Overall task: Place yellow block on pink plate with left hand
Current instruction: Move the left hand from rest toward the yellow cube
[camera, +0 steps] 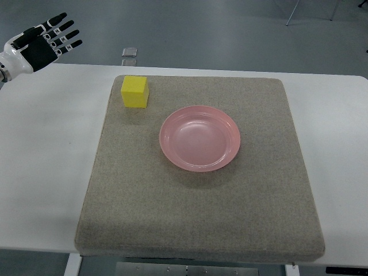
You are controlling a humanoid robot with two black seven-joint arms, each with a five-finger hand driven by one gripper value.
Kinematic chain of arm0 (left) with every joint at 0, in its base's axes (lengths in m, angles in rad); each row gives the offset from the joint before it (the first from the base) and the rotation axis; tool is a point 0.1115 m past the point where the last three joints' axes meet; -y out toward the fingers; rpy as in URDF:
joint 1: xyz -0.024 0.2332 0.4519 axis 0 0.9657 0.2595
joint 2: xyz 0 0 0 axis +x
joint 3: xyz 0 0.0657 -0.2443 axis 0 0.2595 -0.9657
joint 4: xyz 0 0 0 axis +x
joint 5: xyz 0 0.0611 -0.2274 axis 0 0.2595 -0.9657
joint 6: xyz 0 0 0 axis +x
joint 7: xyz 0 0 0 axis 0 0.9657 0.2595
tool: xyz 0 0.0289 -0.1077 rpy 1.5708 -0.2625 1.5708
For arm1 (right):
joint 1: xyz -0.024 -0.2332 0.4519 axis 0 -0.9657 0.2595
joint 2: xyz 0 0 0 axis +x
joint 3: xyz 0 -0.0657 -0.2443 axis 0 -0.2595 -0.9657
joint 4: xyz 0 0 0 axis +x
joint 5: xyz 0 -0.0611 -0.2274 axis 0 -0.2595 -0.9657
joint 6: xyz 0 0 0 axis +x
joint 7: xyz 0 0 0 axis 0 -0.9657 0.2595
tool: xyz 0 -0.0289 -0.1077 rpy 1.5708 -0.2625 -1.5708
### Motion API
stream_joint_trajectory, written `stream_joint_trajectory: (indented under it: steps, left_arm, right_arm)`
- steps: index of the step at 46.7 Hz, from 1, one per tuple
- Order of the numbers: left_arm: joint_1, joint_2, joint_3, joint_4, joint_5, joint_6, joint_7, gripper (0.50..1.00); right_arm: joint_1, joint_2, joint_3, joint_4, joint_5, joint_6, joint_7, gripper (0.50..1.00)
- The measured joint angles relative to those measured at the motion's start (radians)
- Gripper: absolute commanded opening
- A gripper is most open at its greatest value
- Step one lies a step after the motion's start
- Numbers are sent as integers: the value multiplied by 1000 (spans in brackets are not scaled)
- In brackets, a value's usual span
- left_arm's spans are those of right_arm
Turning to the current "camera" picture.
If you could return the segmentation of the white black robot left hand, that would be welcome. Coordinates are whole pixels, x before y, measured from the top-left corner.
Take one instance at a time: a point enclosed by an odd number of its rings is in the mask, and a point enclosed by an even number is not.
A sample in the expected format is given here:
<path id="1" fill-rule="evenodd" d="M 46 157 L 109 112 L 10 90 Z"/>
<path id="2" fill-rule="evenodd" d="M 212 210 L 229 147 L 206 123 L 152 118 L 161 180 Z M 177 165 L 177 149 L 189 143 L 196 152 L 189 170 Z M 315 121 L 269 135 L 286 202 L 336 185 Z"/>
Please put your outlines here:
<path id="1" fill-rule="evenodd" d="M 5 43 L 1 63 L 9 70 L 12 80 L 20 74 L 32 74 L 45 68 L 82 44 L 82 40 L 71 41 L 79 30 L 65 33 L 74 24 L 73 20 L 62 24 L 66 17 L 66 13 L 61 13 Z"/>

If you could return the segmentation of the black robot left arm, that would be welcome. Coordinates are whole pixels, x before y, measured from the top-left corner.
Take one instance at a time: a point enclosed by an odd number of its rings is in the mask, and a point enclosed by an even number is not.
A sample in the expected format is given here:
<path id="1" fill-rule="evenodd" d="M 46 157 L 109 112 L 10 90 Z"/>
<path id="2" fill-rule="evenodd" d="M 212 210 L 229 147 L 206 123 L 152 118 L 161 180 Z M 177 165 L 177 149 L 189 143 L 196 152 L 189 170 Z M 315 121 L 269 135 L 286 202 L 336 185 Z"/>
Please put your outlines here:
<path id="1" fill-rule="evenodd" d="M 2 63 L 1 63 L 0 71 L 1 71 L 1 87 L 2 87 L 5 83 L 11 81 L 12 78 L 9 73 L 9 70 Z"/>

